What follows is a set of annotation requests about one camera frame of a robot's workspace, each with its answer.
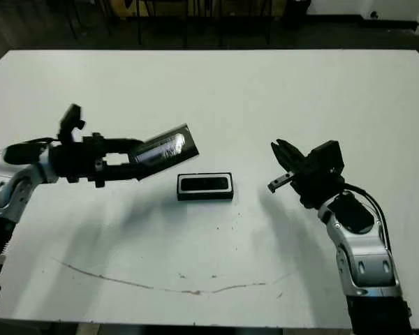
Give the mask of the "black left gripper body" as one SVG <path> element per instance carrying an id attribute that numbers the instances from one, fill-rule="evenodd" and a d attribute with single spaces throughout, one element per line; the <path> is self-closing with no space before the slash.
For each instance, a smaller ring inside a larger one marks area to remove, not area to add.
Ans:
<path id="1" fill-rule="evenodd" d="M 97 177 L 96 167 L 103 167 L 104 137 L 100 133 L 84 136 L 81 142 L 60 144 L 50 149 L 50 165 L 57 177 L 66 178 L 70 184 L 80 178 L 93 181 L 95 187 L 102 188 L 105 182 Z"/>

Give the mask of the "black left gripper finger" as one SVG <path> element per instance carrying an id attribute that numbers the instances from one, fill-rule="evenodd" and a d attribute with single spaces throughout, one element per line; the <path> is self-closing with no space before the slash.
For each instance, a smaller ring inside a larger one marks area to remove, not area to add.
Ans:
<path id="1" fill-rule="evenodd" d="M 103 164 L 103 167 L 99 170 L 100 181 L 118 181 L 118 180 L 129 180 L 138 179 L 140 175 L 139 168 L 136 164 L 122 163 L 118 165 Z"/>
<path id="2" fill-rule="evenodd" d="M 142 140 L 133 138 L 104 139 L 103 153 L 105 156 L 107 154 L 128 154 L 143 144 Z"/>

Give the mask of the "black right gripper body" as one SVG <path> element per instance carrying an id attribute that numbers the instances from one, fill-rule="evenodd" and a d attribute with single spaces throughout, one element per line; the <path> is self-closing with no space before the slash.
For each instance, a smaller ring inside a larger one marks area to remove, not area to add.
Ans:
<path id="1" fill-rule="evenodd" d="M 268 189 L 275 193 L 286 184 L 300 196 L 301 204 L 307 209 L 319 209 L 331 197 L 344 189 L 343 158 L 340 155 L 309 154 L 293 172 L 285 172 L 273 179 Z"/>

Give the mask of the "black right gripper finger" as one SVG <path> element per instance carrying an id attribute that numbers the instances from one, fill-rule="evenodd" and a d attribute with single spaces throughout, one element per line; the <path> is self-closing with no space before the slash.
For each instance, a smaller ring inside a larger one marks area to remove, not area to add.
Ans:
<path id="1" fill-rule="evenodd" d="M 278 163 L 285 171 L 295 171 L 304 160 L 304 155 L 290 142 L 277 139 L 275 144 L 275 156 Z"/>
<path id="2" fill-rule="evenodd" d="M 295 170 L 295 147 L 289 142 L 272 142 L 272 151 L 280 164 L 280 166 L 287 172 Z"/>

